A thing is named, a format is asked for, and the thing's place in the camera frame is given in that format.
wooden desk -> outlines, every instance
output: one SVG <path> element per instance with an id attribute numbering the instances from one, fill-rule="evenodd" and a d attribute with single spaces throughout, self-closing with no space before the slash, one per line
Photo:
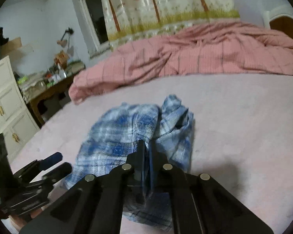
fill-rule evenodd
<path id="1" fill-rule="evenodd" d="M 57 84 L 46 89 L 44 92 L 39 94 L 37 97 L 35 97 L 31 101 L 29 101 L 30 108 L 32 109 L 34 116 L 40 122 L 41 126 L 45 124 L 45 121 L 41 117 L 41 114 L 38 110 L 38 103 L 42 100 L 46 100 L 46 99 L 52 97 L 54 94 L 65 92 L 70 87 L 70 85 L 73 83 L 75 75 L 76 74 L 73 74 L 73 75 L 63 79 L 62 81 L 60 81 Z"/>

blue checkered towel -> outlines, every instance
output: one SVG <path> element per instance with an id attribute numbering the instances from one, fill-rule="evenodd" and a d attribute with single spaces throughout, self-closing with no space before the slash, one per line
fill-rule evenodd
<path id="1" fill-rule="evenodd" d="M 112 108 L 95 123 L 81 145 L 71 175 L 65 180 L 69 189 L 85 175 L 101 176 L 126 162 L 136 151 L 137 141 L 144 140 L 148 148 L 155 139 L 157 149 L 168 162 L 188 170 L 192 151 L 193 113 L 181 105 L 175 95 L 166 97 L 162 107 L 129 105 Z M 129 220 L 163 230 L 172 227 L 172 211 L 168 194 L 151 194 L 144 205 L 127 197 L 123 215 Z"/>

curtain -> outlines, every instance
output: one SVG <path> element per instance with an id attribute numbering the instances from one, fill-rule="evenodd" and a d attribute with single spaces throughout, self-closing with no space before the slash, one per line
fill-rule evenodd
<path id="1" fill-rule="evenodd" d="M 193 24 L 240 17 L 233 0 L 102 0 L 102 6 L 112 49 Z"/>

bed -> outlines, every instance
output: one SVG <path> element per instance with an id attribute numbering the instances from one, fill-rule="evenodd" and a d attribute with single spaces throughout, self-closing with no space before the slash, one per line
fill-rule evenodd
<path id="1" fill-rule="evenodd" d="M 281 234 L 293 220 L 293 77 L 191 75 L 153 80 L 67 104 L 12 162 L 15 172 L 57 151 L 74 163 L 91 125 L 122 102 L 161 105 L 176 94 L 195 117 L 191 174 L 209 173 Z M 160 233 L 122 220 L 121 233 Z"/>

pink bedsheet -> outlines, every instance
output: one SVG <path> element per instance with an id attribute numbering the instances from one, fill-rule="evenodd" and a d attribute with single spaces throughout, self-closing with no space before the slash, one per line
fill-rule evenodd
<path id="1" fill-rule="evenodd" d="M 125 85 L 186 74 L 293 75 L 293 39 L 243 22 L 215 22 L 129 42 L 80 72 L 69 89 L 74 103 Z"/>

